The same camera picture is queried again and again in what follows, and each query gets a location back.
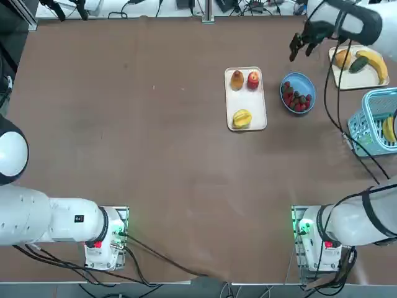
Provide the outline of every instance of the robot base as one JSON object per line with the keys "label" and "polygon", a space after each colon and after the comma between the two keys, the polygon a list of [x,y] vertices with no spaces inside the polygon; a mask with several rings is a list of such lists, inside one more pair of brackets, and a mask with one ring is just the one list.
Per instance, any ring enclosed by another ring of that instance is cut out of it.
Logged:
{"label": "robot base", "polygon": [[89,248],[84,244],[86,267],[98,270],[119,270],[125,266],[125,250],[127,238],[118,235],[128,230],[128,206],[103,206],[108,218],[109,226],[100,247]]}
{"label": "robot base", "polygon": [[[319,205],[306,206],[303,217],[296,219],[296,230],[300,234],[298,238],[300,238],[303,245],[306,267],[309,271],[337,271],[339,260],[341,259],[342,246],[329,247],[329,245],[326,245],[327,243],[323,243],[316,224],[319,209]],[[321,244],[323,244],[323,254],[321,262],[318,264]]]}

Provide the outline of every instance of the white robot head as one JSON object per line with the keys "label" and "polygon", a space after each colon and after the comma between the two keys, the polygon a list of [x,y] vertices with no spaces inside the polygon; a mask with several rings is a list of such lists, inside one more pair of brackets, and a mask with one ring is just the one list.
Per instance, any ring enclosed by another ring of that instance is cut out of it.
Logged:
{"label": "white robot head", "polygon": [[0,185],[21,176],[29,159],[29,146],[22,131],[0,115]]}

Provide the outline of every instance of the yellow fruit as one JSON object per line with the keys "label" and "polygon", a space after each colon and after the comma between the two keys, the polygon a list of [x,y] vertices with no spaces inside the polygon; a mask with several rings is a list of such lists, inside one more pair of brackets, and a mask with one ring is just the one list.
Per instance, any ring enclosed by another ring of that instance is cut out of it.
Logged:
{"label": "yellow fruit", "polygon": [[252,120],[252,115],[247,110],[239,110],[233,115],[233,127],[242,129],[247,127]]}
{"label": "yellow fruit", "polygon": [[389,142],[397,142],[395,133],[393,130],[393,116],[390,116],[383,121],[382,130],[383,130],[383,136],[385,137],[385,139],[387,139]]}
{"label": "yellow fruit", "polygon": [[379,76],[379,84],[383,84],[388,76],[386,63],[383,61],[383,58],[377,53],[370,51],[358,51],[355,54],[357,57],[367,57],[368,63],[371,65],[378,73]]}
{"label": "yellow fruit", "polygon": [[342,69],[343,61],[345,60],[346,55],[347,55],[347,59],[345,62],[344,70],[349,68],[350,62],[352,61],[351,52],[350,51],[347,52],[347,50],[342,50],[335,55],[335,64],[340,69]]}

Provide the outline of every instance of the plastic basket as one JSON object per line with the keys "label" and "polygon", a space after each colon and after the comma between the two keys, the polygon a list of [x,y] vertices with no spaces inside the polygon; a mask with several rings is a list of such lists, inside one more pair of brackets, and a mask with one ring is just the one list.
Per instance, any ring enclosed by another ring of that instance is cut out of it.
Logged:
{"label": "plastic basket", "polygon": [[[362,99],[362,108],[348,121],[350,135],[371,155],[397,153],[397,143],[383,136],[382,123],[397,110],[397,88],[378,89],[368,92]],[[360,146],[353,143],[359,156],[367,156]]]}

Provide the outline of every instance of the floor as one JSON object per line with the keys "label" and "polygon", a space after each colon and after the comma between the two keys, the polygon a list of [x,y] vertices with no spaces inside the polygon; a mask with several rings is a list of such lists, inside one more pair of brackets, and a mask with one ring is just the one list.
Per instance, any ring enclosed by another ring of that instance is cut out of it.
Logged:
{"label": "floor", "polygon": [[[35,11],[38,0],[25,0],[26,5]],[[7,48],[16,63],[19,62],[27,37],[27,26],[9,10],[0,4],[0,40]],[[15,77],[15,73],[9,66],[4,67],[5,74]],[[191,285],[165,285],[147,297],[219,297],[223,283],[209,278],[200,278],[192,281]],[[100,286],[84,287],[95,297],[103,297],[110,293],[123,293],[129,297],[139,297],[146,293],[148,288],[138,284],[121,284],[113,288]],[[75,284],[0,284],[2,298],[69,298],[89,297],[83,290]],[[232,291],[236,294],[238,286],[233,286]],[[239,298],[260,297],[265,291],[265,286],[243,286],[239,292]],[[271,290],[271,296],[275,297],[296,297],[304,298],[305,293],[298,286],[275,286]],[[338,295],[340,298],[366,298],[366,297],[396,297],[397,286],[346,286]]]}
{"label": "floor", "polygon": [[[224,284],[209,278],[200,278],[192,282],[191,285],[164,285],[162,288],[148,295],[148,298],[172,297],[172,298],[218,298]],[[2,298],[89,298],[83,290],[75,284],[11,284],[1,285]],[[121,284],[113,288],[100,286],[84,287],[95,297],[102,298],[107,294],[125,294],[128,297],[139,297],[149,291],[146,286],[138,284]],[[266,290],[265,286],[243,286],[238,294],[238,298],[260,298]],[[238,286],[232,286],[232,291],[236,295]],[[304,298],[305,294],[298,286],[275,286],[271,290],[273,298]],[[221,298],[226,298],[227,290]],[[396,297],[397,287],[395,286],[346,286],[337,295],[338,298],[391,298]],[[313,294],[312,298],[321,297]]]}

